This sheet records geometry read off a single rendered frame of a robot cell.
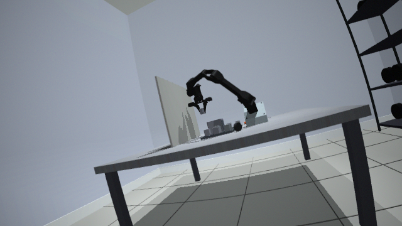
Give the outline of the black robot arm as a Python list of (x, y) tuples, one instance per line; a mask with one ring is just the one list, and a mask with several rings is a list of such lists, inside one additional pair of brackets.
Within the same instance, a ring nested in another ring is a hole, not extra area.
[[(210, 76), (207, 76), (208, 74), (211, 74)], [(240, 103), (242, 103), (249, 114), (252, 114), (254, 112), (257, 112), (258, 109), (256, 107), (255, 100), (256, 98), (253, 97), (250, 93), (246, 91), (241, 91), (237, 87), (235, 87), (233, 84), (228, 82), (222, 73), (220, 73), (218, 70), (202, 70), (195, 78), (190, 78), (189, 81), (186, 83), (187, 85), (187, 95), (189, 97), (193, 96), (196, 93), (201, 92), (200, 90), (200, 84), (197, 83), (201, 78), (206, 78), (207, 80), (210, 80), (214, 83), (219, 83), (223, 85), (225, 88), (230, 90), (234, 95), (237, 96), (238, 100)], [(197, 83), (197, 84), (196, 84)], [(196, 86), (194, 86), (196, 84)], [(194, 87), (193, 87), (194, 86)], [(198, 96), (194, 95), (195, 97), (193, 98), (195, 102), (203, 100), (203, 95), (199, 94)]]

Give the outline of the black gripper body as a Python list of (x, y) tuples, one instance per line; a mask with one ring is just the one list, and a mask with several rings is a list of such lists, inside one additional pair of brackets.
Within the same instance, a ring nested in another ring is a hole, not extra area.
[[(202, 93), (199, 92), (199, 93), (196, 93), (196, 94), (194, 94), (194, 95), (198, 96), (199, 94), (202, 94)], [(205, 103), (205, 102), (211, 101), (211, 100), (212, 100), (211, 97), (207, 97), (207, 98), (205, 98), (205, 99), (203, 99), (203, 100), (201, 100), (201, 101), (199, 101), (199, 102), (191, 102), (191, 103), (188, 103), (188, 106), (189, 106), (189, 107), (192, 107), (192, 106), (198, 105), (199, 103), (202, 103), (202, 102)]]

